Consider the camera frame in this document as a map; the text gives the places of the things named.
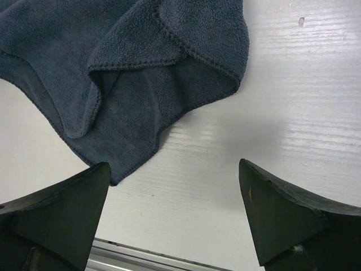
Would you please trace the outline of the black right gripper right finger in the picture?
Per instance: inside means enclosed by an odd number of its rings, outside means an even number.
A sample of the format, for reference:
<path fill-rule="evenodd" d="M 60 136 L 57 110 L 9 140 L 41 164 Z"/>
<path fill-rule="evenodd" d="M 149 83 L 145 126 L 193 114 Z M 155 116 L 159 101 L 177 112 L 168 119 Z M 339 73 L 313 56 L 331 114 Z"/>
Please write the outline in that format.
<path fill-rule="evenodd" d="M 239 184 L 265 270 L 360 270 L 360 208 L 284 181 L 246 159 Z"/>

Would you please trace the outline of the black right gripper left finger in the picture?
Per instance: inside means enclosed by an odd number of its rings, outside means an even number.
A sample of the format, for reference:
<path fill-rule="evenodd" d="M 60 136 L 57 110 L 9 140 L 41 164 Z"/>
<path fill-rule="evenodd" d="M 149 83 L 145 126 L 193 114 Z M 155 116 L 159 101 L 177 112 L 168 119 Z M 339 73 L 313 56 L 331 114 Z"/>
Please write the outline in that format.
<path fill-rule="evenodd" d="M 111 180 L 108 163 L 1 204 L 1 270 L 85 270 Z"/>

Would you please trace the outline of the dark grey towel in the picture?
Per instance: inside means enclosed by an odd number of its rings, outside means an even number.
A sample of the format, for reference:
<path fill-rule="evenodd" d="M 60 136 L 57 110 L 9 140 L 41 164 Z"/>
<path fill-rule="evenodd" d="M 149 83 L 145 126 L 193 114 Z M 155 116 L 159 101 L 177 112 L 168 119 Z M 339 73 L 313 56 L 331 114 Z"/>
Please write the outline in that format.
<path fill-rule="evenodd" d="M 242 1 L 1 2 L 1 79 L 113 186 L 183 115 L 236 93 L 248 55 Z"/>

